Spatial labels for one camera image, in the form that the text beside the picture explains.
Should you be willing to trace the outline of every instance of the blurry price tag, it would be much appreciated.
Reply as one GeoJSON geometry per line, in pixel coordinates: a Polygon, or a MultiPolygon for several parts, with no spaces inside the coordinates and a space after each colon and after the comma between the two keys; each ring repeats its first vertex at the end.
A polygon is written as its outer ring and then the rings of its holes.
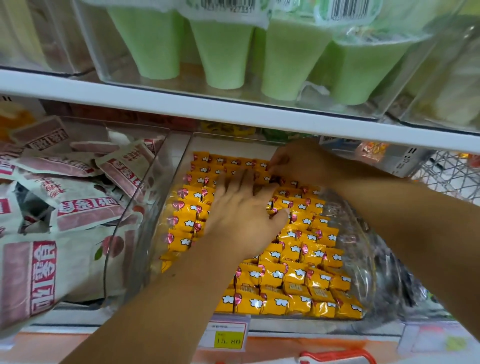
{"type": "Polygon", "coordinates": [[[249,316],[214,315],[198,344],[202,349],[244,351],[249,316]]]}

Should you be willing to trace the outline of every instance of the transparent plastic container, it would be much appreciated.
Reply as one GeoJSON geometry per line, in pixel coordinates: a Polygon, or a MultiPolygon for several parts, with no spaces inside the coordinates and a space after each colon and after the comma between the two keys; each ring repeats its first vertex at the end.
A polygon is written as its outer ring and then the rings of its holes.
{"type": "Polygon", "coordinates": [[[104,82],[377,119],[462,1],[74,4],[104,82]]]}
{"type": "Polygon", "coordinates": [[[93,69],[65,0],[0,0],[0,66],[77,74],[93,69]]]}
{"type": "Polygon", "coordinates": [[[480,13],[455,17],[391,109],[405,124],[480,133],[480,13]]]}
{"type": "MultiPolygon", "coordinates": [[[[168,147],[168,138],[164,147],[168,147]]],[[[125,296],[117,297],[122,303],[131,300],[138,292],[149,284],[161,272],[161,261],[159,257],[167,251],[167,243],[162,236],[167,233],[167,218],[172,215],[174,209],[173,200],[177,197],[176,192],[183,185],[185,173],[190,171],[190,162],[193,151],[208,151],[211,154],[225,156],[236,156],[245,158],[269,159],[280,143],[259,141],[255,139],[227,137],[206,133],[194,133],[183,154],[181,162],[172,175],[172,181],[166,188],[162,186],[161,197],[158,199],[149,212],[146,212],[144,223],[139,229],[129,281],[125,296]]],[[[361,320],[362,327],[368,327],[369,322],[376,325],[381,321],[377,315],[377,289],[376,289],[376,268],[373,250],[370,245],[370,238],[360,228],[357,219],[354,217],[348,204],[333,192],[327,191],[322,196],[327,202],[324,208],[324,215],[331,218],[333,224],[340,229],[336,240],[336,246],[344,249],[343,269],[352,278],[351,292],[360,300],[364,306],[364,318],[361,320]]],[[[297,315],[261,315],[256,316],[258,320],[280,320],[285,325],[303,325],[306,322],[311,326],[312,320],[309,317],[297,315]]],[[[349,320],[321,320],[315,329],[317,333],[332,332],[337,329],[351,328],[355,324],[349,320]]]]}

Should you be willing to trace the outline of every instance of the person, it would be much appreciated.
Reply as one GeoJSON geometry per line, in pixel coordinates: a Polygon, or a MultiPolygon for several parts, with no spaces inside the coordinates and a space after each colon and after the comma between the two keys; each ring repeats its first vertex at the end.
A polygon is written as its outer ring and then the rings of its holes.
{"type": "MultiPolygon", "coordinates": [[[[272,174],[335,190],[398,258],[480,339],[480,209],[366,164],[323,150],[312,139],[280,147],[272,174]]],[[[238,264],[256,256],[288,221],[265,211],[278,187],[253,195],[253,172],[217,182],[205,235],[123,306],[62,363],[190,363],[238,264]]]]}

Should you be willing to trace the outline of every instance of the store shelf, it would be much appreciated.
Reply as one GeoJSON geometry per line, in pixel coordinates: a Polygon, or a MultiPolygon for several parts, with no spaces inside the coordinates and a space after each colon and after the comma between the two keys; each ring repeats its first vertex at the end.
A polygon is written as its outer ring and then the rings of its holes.
{"type": "Polygon", "coordinates": [[[314,112],[0,70],[0,92],[241,125],[480,154],[480,137],[314,112]]]}

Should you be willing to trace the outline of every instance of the white shelf edge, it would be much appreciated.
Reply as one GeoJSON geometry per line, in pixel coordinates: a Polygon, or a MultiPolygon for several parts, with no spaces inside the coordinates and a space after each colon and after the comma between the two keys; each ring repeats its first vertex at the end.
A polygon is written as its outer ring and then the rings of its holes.
{"type": "Polygon", "coordinates": [[[480,154],[480,137],[475,135],[167,94],[37,73],[0,70],[0,92],[12,96],[480,154]]]}

